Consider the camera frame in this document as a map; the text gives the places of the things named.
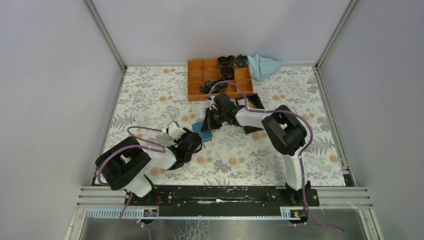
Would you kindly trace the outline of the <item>orange compartment tray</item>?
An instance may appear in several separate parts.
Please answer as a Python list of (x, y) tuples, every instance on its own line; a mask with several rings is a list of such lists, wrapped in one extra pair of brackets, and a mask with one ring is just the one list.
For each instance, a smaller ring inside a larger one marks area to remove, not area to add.
[(246, 55), (188, 61), (187, 97), (190, 102), (204, 101), (211, 88), (213, 95), (226, 93), (231, 99), (253, 94), (249, 61)]

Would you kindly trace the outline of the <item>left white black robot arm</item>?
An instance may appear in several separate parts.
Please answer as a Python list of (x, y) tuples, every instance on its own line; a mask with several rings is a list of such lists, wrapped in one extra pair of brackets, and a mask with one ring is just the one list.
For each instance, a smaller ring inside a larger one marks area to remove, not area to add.
[(141, 137), (131, 134), (100, 155), (95, 165), (96, 180), (113, 191), (126, 190), (136, 195), (144, 206), (155, 200), (154, 184), (142, 174), (144, 169), (158, 168), (176, 170), (189, 163), (194, 154), (202, 149), (202, 138), (186, 127), (172, 123), (159, 130), (173, 139), (173, 144), (163, 146), (148, 141), (142, 145)]

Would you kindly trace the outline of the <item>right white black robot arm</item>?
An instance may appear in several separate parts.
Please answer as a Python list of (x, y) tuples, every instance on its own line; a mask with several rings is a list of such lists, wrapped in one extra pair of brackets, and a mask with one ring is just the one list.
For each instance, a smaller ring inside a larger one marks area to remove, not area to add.
[(254, 127), (265, 130), (272, 146), (283, 155), (286, 169), (287, 201), (293, 206), (301, 205), (307, 194), (304, 190), (308, 181), (302, 171), (303, 165), (295, 155), (305, 146), (307, 131), (298, 118), (281, 105), (274, 110), (251, 108), (232, 101), (227, 94), (209, 96), (209, 107), (205, 109), (202, 132), (217, 130), (224, 123), (237, 127)]

